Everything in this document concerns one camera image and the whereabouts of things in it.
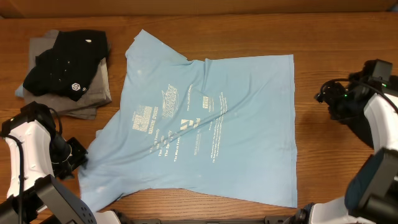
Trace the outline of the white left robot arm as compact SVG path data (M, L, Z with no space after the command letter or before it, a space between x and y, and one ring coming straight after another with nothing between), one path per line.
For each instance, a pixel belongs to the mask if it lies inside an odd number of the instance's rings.
M11 183L1 204L1 223L31 223L46 209L45 223L122 224L113 211L92 212L62 180L87 162L86 149L75 138L65 140L57 112L35 101L3 122L3 138L11 153Z

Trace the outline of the light blue printed t-shirt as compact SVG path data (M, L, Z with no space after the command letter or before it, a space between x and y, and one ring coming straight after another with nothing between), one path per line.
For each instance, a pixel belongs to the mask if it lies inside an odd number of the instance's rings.
M145 189L297 206L292 55L189 60L141 31L126 62L78 174L93 211Z

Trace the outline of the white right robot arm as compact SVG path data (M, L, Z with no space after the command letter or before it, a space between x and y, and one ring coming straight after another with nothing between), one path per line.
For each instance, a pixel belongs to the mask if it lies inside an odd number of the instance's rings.
M374 152L345 196L311 203L285 223L397 223L397 77L352 73L325 82L316 100Z

